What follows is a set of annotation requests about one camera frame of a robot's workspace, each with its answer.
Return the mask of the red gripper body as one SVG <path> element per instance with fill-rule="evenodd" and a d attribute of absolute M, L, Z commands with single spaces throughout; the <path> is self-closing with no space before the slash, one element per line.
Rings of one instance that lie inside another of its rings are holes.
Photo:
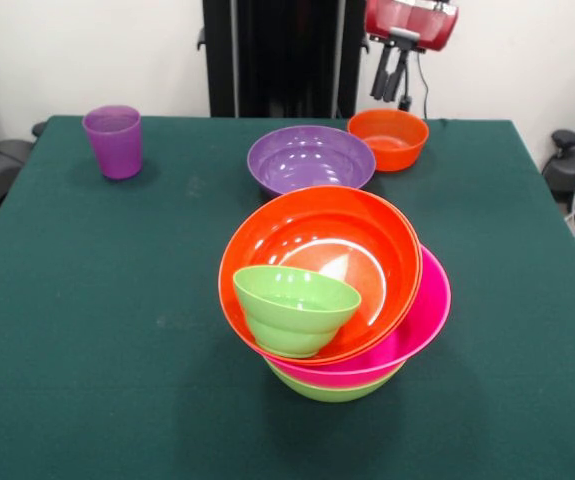
<path fill-rule="evenodd" d="M 371 40 L 387 43 L 407 38 L 419 49 L 441 51 L 458 17 L 459 8 L 449 1 L 369 0 L 364 25 Z"/>

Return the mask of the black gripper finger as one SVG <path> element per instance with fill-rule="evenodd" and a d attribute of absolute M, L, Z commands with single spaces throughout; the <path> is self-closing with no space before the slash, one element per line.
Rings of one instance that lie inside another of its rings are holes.
<path fill-rule="evenodd" d="M 376 69 L 374 83 L 371 89 L 370 95 L 375 100 L 381 100 L 383 98 L 389 73 L 387 71 L 387 66 L 391 54 L 392 46 L 390 44 L 384 44 L 380 60 Z"/>
<path fill-rule="evenodd" d="M 407 72 L 408 55 L 409 55 L 408 50 L 405 49 L 400 50 L 396 68 L 394 72 L 391 73 L 387 79 L 387 83 L 384 90 L 385 101 L 393 101 L 395 99 L 401 80 Z"/>

